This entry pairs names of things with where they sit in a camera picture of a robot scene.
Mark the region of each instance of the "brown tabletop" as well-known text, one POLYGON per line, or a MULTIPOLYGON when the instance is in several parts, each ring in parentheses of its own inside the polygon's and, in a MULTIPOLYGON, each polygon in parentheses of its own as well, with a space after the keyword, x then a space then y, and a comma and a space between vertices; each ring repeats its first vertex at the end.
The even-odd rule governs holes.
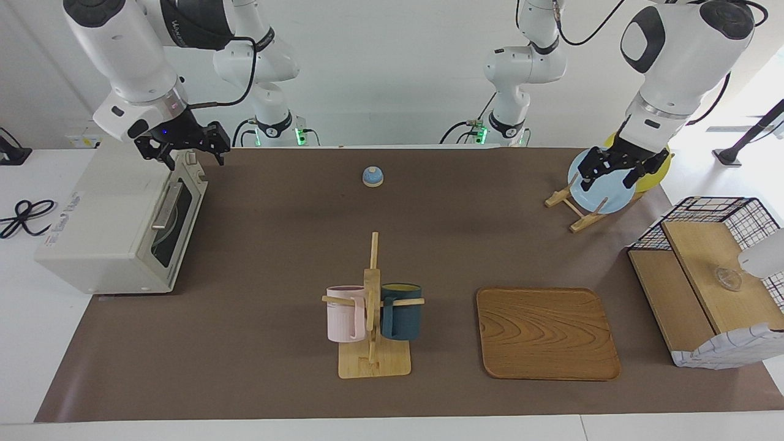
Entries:
POLYGON ((781 410, 761 363, 677 368, 622 250, 662 191, 573 235, 546 209, 576 150, 245 150, 210 185, 173 295, 95 297, 36 421, 422 417, 781 410), (385 184, 361 183, 380 166, 385 184), (423 287, 407 377, 340 380, 326 286, 361 283, 371 232, 384 282, 423 287), (585 287, 602 300, 615 381, 494 380, 476 291, 585 287))

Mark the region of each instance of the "pink mug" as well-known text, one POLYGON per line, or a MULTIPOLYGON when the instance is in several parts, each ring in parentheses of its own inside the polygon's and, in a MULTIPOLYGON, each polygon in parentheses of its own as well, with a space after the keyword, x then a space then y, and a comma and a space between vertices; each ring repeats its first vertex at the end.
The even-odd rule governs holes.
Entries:
POLYGON ((327 338, 336 343, 363 341, 365 331, 365 287, 333 286, 327 295, 354 301, 354 306, 327 303, 327 338))

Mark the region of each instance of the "dark blue mug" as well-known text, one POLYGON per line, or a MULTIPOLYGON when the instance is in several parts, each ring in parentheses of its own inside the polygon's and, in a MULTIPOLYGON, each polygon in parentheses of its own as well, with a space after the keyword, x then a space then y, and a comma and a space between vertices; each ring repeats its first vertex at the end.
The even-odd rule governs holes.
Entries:
POLYGON ((390 340, 410 341, 419 337, 422 305, 393 306, 397 300, 422 297, 422 287, 411 283, 387 283, 381 286, 381 335, 390 340))

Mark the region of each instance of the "wooden board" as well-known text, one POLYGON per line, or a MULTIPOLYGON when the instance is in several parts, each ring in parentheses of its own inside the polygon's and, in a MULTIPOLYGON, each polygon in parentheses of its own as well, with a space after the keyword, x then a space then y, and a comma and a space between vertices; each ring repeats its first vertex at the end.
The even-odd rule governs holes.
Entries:
POLYGON ((604 309, 590 290, 484 288, 477 310, 491 377, 609 381, 621 373, 604 309))
POLYGON ((356 343, 341 343, 338 349, 338 375, 344 379, 369 377, 398 377, 411 373, 411 350, 407 341, 387 340, 376 342, 376 363, 370 363, 368 336, 356 343))
POLYGON ((717 334, 767 323, 784 329, 784 314, 759 279, 744 277, 740 292, 726 290, 714 275, 720 264, 736 263, 741 249, 726 225, 665 222, 664 232, 717 334))
POLYGON ((634 250, 629 259, 670 351, 694 351, 715 336, 675 253, 634 250))

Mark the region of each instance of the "oven door handle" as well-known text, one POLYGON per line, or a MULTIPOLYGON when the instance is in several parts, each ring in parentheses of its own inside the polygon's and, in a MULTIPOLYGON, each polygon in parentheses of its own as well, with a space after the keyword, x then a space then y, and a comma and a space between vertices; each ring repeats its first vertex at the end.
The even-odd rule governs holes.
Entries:
POLYGON ((184 185, 182 182, 169 183, 161 209, 152 223, 152 229, 165 230, 169 226, 169 220, 172 217, 172 213, 174 213, 174 207, 177 206, 177 200, 180 198, 180 193, 183 192, 184 185))

